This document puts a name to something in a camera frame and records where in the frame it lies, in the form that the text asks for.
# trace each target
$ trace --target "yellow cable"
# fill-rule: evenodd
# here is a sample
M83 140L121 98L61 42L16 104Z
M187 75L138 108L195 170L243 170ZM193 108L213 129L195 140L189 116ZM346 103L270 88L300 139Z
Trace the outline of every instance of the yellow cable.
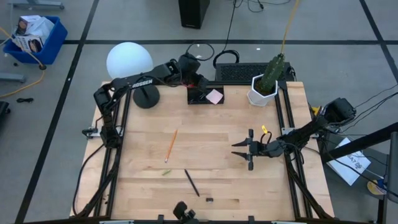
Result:
M7 33L7 31L5 31L2 27L0 27L0 30L1 30L6 36L8 36L11 40L13 40L12 36L11 36L9 33ZM16 44L23 52L26 52L18 43L15 43L15 44ZM39 63L39 65L40 65L41 67L44 67L44 65L42 64L42 62L41 62L39 59L37 59L34 55L32 55L30 52L26 52L26 53L28 53L34 60L36 60L36 61ZM4 98L4 97L7 97L7 96L11 96L11 95L13 95L13 94L15 94L15 93L18 93L18 92L20 92L20 91L22 91L22 90L25 90L26 88L29 88L29 87L31 87L31 86L34 86L34 85L40 83L40 82L43 80L44 75L45 75L45 72L44 72L44 70L43 70L42 76L41 76L41 77L39 78L39 80L37 80L36 82L33 82L33 83L31 83L31 84L29 84L29 85L27 85L27 86L24 86L24 87L22 87L22 88L20 88L20 89L18 89L18 90L16 90L16 91L13 91L13 92L10 92L10 93L1 95L0 98Z
M27 86L24 86L24 87L20 88L19 90L16 90L16 91L13 91L13 92L10 92L10 93L1 95L0 98L7 97L7 96L11 96L11 95L13 95L13 94L16 94L16 93L22 91L22 90L25 90L26 88L29 88L29 87L31 87L31 86L33 86L33 85L38 84L39 82L41 82L41 81L43 80L44 74L45 74L45 72L43 71L42 76L41 76L41 77L39 78L39 80L37 80L36 82L33 82L33 83L31 83L31 84L29 84L29 85L27 85Z
M282 41L282 47L280 49L281 54L284 53L287 31L289 30L290 24L292 23L292 20L293 20L294 14L296 13L296 9L297 9L297 6L299 5L299 2L300 2L300 0L296 0L296 3L294 4L294 7L293 7L293 11L290 14L289 21L288 21L286 29L285 29L284 40Z

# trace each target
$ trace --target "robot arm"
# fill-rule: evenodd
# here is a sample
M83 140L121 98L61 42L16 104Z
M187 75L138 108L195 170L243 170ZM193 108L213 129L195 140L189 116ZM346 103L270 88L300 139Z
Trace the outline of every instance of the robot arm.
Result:
M172 59L167 63L156 66L149 72L126 78L115 78L112 82L95 91L94 99L101 112L104 124L100 136L105 147L115 148L121 143L120 133L113 123L112 112L128 90L155 85L157 82L171 87L181 85L181 82L183 82L186 85L193 85L199 90L204 90L208 80L203 75L197 74L199 67L200 63L193 55L184 54L178 59L178 62Z
M292 153L295 148L303 148L310 136L326 126L342 126L355 118L356 110L345 98L337 98L327 104L320 114L302 128L295 129L288 134L278 137L269 144L253 141L253 130L249 130L249 138L233 146L249 146L248 153L232 152L249 161L249 170L253 170L253 156L278 157L282 153Z

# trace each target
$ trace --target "concrete floor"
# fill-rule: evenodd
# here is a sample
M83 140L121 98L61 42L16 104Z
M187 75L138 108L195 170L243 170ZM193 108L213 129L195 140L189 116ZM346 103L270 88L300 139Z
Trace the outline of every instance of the concrete floor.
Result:
M0 0L0 26L9 30L10 8L6 7L6 2ZM78 64L72 64L78 40L94 2L96 0L65 0L63 11L14 9L14 23L18 16L26 14L60 17L68 30L67 40L70 41L63 45L55 63L48 66L42 83L1 99L8 101L12 110L0 129L0 178L4 180L0 183L2 223L13 223L16 218L65 81L71 82L70 89L25 220L31 222L69 216L86 146L81 130L87 128L92 121L95 108L93 92L102 81L110 79L105 60L114 45L105 41L96 44L91 40L223 40L228 32L232 12L231 1L212 0L202 28L195 30L180 26L177 0L99 0ZM246 3L243 3L236 9L230 39L281 40L294 2L280 6L265 4L264 12L260 13L250 12ZM394 22L397 19L395 9L398 2L367 0L366 4L384 40L398 40L398 25ZM397 83L385 53L377 42L360 45L344 45L345 42L332 45L328 42L377 40L360 1L302 1L287 39L324 40L321 43L285 46L286 59L295 68L298 80L304 82L308 100L313 105L324 105L337 97L346 97L351 104L357 105ZM178 58L187 46L159 42L144 45L155 64ZM223 48L223 44L213 46L216 52ZM398 46L388 45L387 48L392 57L398 60ZM279 52L280 45L265 41L261 44L231 44L228 49L237 50L241 62L268 62ZM201 45L193 47L192 54L206 57L209 50ZM219 62L232 61L228 56L219 59ZM12 57L2 57L0 72L24 74L28 83L40 77L41 72L35 65L19 63L15 67L14 62L16 60ZM199 72L210 80L215 77L211 61L203 62ZM71 73L74 74L73 79L67 80ZM21 86L19 83L0 82L0 95ZM358 108L358 111L362 112L393 92L391 90L378 96ZM15 101L27 97L33 97L35 101L31 104ZM347 133L366 134L398 121L397 103L398 98L392 98ZM387 152L388 145L386 142L374 148ZM355 221L375 219L376 199L366 194L339 190L341 186L330 180L328 184L337 217Z

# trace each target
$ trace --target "cactus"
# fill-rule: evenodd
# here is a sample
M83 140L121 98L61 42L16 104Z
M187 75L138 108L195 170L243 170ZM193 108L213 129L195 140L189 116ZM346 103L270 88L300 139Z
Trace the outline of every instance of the cactus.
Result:
M272 93L272 89L275 86L275 81L282 76L285 66L285 56L279 54L275 56L269 63L261 77L261 80L256 83L256 90L263 96Z

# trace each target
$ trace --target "white globe lamp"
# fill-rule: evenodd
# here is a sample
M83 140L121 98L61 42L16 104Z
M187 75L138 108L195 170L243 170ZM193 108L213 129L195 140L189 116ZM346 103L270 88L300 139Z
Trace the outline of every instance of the white globe lamp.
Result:
M149 52L141 45L125 42L112 48L106 59L106 69L112 79L149 72L154 63Z
M154 63L143 46L125 42L114 46L109 52L106 58L106 69L112 79L126 78L151 71L154 69ZM147 85L135 89L132 98L138 107L151 108L157 104L160 95L156 86Z

